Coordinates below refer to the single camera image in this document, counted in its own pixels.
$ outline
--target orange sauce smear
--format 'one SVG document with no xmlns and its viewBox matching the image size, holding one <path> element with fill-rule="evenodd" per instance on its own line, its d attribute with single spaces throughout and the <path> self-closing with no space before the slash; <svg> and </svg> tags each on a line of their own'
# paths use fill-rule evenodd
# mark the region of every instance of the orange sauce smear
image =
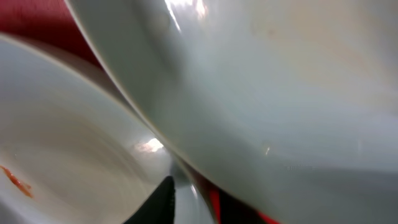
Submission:
<svg viewBox="0 0 398 224">
<path fill-rule="evenodd" d="M 4 166 L 0 166 L 0 168 L 3 169 L 4 173 L 7 175 L 7 177 L 11 180 L 11 182 L 22 192 L 24 195 L 33 198 L 33 195 L 29 192 L 29 190 L 32 188 L 29 184 L 25 184 L 18 180 L 17 177 L 14 176 L 14 174 L 11 173 L 11 171 Z"/>
</svg>

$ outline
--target white bowl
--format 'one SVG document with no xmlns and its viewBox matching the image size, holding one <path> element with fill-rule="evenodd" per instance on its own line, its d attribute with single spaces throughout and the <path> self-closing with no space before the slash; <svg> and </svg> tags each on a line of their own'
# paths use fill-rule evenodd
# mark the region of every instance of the white bowl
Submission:
<svg viewBox="0 0 398 224">
<path fill-rule="evenodd" d="M 172 150 L 282 223 L 397 223 L 395 1 L 68 0 Z"/>
<path fill-rule="evenodd" d="M 0 170 L 7 223 L 122 223 L 173 174 L 170 154 L 130 109 L 82 76 L 106 85 L 99 69 L 0 34 L 0 70 L 0 166 L 31 186 L 24 194 Z M 212 223 L 195 187 L 176 182 L 176 223 Z"/>
</svg>

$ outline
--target glossy white ceramic surface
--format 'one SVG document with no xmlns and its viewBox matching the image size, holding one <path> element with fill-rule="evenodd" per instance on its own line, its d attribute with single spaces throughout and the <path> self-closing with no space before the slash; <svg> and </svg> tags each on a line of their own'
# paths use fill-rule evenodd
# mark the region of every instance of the glossy white ceramic surface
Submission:
<svg viewBox="0 0 398 224">
<path fill-rule="evenodd" d="M 129 108 L 84 77 L 106 85 L 92 65 L 0 34 L 0 71 L 0 165 L 33 195 L 0 170 L 0 223 L 122 223 L 178 170 Z M 184 174 L 175 181 L 175 223 L 213 223 Z"/>
<path fill-rule="evenodd" d="M 393 0 L 68 0 L 147 124 L 282 223 L 397 223 Z"/>
</svg>

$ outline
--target ceramic dish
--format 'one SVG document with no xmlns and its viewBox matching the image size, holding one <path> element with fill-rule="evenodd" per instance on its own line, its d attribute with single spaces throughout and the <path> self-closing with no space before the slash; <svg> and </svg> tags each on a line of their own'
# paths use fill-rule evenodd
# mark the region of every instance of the ceramic dish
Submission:
<svg viewBox="0 0 398 224">
<path fill-rule="evenodd" d="M 147 125 L 281 223 L 397 223 L 394 1 L 68 0 Z"/>
<path fill-rule="evenodd" d="M 213 223 L 163 145 L 83 77 L 106 80 L 102 71 L 5 34 L 0 71 L 2 223 L 122 223 L 167 175 L 176 175 L 175 222 Z"/>
</svg>

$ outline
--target food residue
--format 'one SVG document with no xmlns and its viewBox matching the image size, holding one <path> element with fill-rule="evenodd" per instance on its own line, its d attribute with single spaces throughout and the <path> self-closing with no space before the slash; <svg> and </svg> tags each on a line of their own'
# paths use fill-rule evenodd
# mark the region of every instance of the food residue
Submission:
<svg viewBox="0 0 398 224">
<path fill-rule="evenodd" d="M 11 180 L 11 182 L 17 186 L 17 188 L 24 193 L 24 195 L 33 198 L 32 193 L 30 193 L 30 189 L 32 188 L 29 184 L 25 184 L 22 181 L 18 180 L 18 178 L 16 176 L 14 176 L 14 174 L 11 173 L 11 171 L 7 168 L 5 168 L 4 166 L 0 166 L 0 168 L 3 169 L 4 173 L 7 175 L 7 177 Z"/>
</svg>

